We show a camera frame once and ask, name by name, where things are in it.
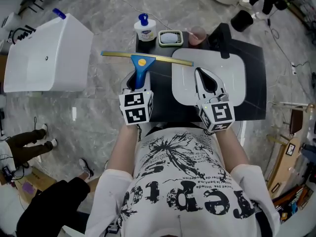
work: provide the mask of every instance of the soap dispenser bottle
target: soap dispenser bottle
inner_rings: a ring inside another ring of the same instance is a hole
[[[151,41],[157,37],[156,21],[148,19],[148,14],[142,13],[138,16],[139,21],[134,25],[138,39],[141,41]]]

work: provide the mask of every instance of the graphic print on shirt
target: graphic print on shirt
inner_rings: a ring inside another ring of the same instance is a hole
[[[234,191],[232,178],[213,155],[208,136],[177,132],[172,137],[161,136],[144,142],[141,149],[148,153],[140,159],[134,187],[125,195],[118,219],[120,226],[137,213],[137,209],[134,210],[137,203],[148,206],[166,203],[176,211],[206,210],[212,215],[230,212],[236,219],[254,214],[254,206],[244,197],[243,191]],[[212,169],[207,174],[199,169],[205,163]],[[161,174],[171,168],[176,169],[174,178]],[[202,194],[203,201],[196,200],[197,192]],[[231,206],[230,199],[234,199],[233,204],[237,206]]]

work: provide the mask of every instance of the bar of soap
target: bar of soap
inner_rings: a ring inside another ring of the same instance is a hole
[[[178,41],[178,36],[176,34],[172,33],[166,33],[160,36],[161,43],[177,43]]]

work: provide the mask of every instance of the white sink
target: white sink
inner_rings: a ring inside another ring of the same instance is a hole
[[[39,26],[11,45],[4,91],[84,90],[92,38],[93,33],[70,14]]]
[[[230,58],[222,59],[216,51],[180,48],[173,58],[193,61],[194,66],[172,63],[172,93],[174,98],[183,105],[196,105],[198,95],[194,71],[197,67],[207,69],[216,74],[224,83],[229,100],[234,106],[242,104],[246,97],[245,68],[242,59],[230,54]]]

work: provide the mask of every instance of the white marker cube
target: white marker cube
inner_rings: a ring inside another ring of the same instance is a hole
[[[235,121],[234,107],[229,101],[202,104],[199,116],[209,132],[226,130]]]
[[[126,125],[149,122],[153,111],[153,97],[151,90],[132,92],[119,95],[120,110],[123,113]]]

